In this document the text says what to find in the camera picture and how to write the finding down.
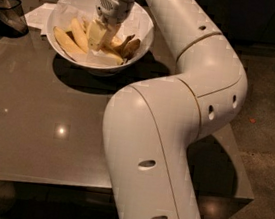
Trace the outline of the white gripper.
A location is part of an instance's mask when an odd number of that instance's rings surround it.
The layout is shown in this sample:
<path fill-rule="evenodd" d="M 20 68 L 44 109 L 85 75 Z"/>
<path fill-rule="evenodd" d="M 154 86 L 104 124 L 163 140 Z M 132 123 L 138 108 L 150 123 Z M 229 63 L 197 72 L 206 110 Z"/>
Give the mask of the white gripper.
<path fill-rule="evenodd" d="M 109 46 L 121 24 L 129 17 L 133 5 L 134 1 L 129 0 L 96 0 L 100 20 L 94 19 L 86 29 L 89 49 L 98 51 L 102 46 Z"/>

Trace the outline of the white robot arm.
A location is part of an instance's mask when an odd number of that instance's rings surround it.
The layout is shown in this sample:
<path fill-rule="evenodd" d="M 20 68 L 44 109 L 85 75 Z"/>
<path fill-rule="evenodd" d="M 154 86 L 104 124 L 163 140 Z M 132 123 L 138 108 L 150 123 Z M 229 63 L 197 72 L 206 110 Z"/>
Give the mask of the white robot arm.
<path fill-rule="evenodd" d="M 100 17 L 132 15 L 135 0 L 108 0 Z M 119 219 L 201 219 L 187 147 L 223 128 L 247 94 L 245 69 L 195 0 L 146 0 L 177 74 L 131 83 L 109 100 L 103 141 Z"/>

